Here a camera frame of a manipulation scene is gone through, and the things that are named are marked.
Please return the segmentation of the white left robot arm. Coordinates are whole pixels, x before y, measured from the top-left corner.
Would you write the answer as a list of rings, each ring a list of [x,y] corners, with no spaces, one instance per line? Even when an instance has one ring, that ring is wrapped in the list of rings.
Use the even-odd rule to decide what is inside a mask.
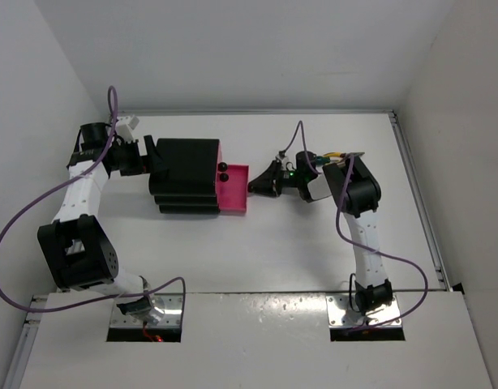
[[[141,156],[133,131],[139,119],[119,118],[114,140],[105,156],[109,125],[95,122],[80,127],[80,144],[68,165],[72,180],[62,206],[37,238],[55,284],[61,290],[90,290],[113,295],[125,316],[143,324],[159,325],[165,316],[163,301],[150,293],[147,280],[122,268],[97,214],[105,184],[113,171],[123,176],[144,174],[158,158]]]

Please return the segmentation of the black drawer cabinet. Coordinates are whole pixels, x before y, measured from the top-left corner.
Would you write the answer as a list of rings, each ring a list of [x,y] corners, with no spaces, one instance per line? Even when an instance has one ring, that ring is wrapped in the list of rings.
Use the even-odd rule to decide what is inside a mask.
[[[168,168],[164,181],[148,178],[148,192],[162,214],[217,215],[217,145],[219,139],[153,140]]]

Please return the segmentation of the yellow handled pliers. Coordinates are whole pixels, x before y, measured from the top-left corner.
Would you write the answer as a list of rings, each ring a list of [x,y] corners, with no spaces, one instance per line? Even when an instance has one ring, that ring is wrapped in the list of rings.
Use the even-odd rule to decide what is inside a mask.
[[[321,167],[330,163],[343,165],[351,156],[360,157],[364,152],[328,152],[322,155],[316,155],[315,167]]]

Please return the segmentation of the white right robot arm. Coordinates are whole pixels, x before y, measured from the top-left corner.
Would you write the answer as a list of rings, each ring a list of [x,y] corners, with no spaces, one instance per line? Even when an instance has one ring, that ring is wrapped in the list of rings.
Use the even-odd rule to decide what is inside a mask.
[[[280,152],[247,189],[254,195],[276,198],[295,188],[300,198],[313,203],[331,196],[345,218],[354,249],[355,272],[350,275],[349,306],[366,314],[393,300],[393,288],[381,258],[376,211],[381,199],[378,181],[359,153],[316,155],[299,152],[291,165]]]

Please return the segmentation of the pink bottom drawer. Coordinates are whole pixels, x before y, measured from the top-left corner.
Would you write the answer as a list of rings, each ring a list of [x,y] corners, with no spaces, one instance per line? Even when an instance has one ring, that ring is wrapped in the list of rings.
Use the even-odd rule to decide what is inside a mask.
[[[217,194],[217,203],[221,213],[245,214],[247,212],[248,165],[227,164],[229,181]]]

